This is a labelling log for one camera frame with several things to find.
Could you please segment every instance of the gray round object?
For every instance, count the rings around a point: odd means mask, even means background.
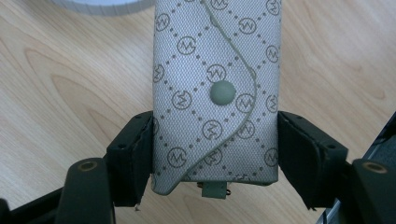
[[[52,0],[58,6],[97,16],[121,16],[154,5],[155,0]]]
[[[210,89],[210,99],[216,105],[228,105],[235,98],[236,90],[233,83],[229,81],[218,81]]]

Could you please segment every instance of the wood grain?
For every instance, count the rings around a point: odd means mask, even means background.
[[[280,109],[315,123],[360,158],[396,108],[396,2],[283,1]],[[59,188],[74,162],[102,157],[152,109],[153,8],[94,17],[44,0],[0,1],[0,197],[12,208]],[[315,223],[280,172],[232,184],[226,201],[194,184],[148,186],[118,223]]]

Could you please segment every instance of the wooden surface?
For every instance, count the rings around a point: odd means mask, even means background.
[[[283,1],[280,109],[360,158],[396,108],[396,1]],[[134,115],[152,108],[153,8],[101,18],[43,0],[0,1],[0,197],[11,208],[63,185],[74,162],[102,157]],[[280,173],[226,201],[181,184],[148,187],[118,223],[315,223]]]

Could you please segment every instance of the green tab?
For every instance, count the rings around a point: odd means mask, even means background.
[[[225,199],[227,196],[227,182],[204,182],[202,197]]]

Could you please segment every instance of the round button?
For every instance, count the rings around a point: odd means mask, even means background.
[[[210,89],[210,99],[216,105],[227,105],[235,98],[236,90],[229,81],[215,82]]]

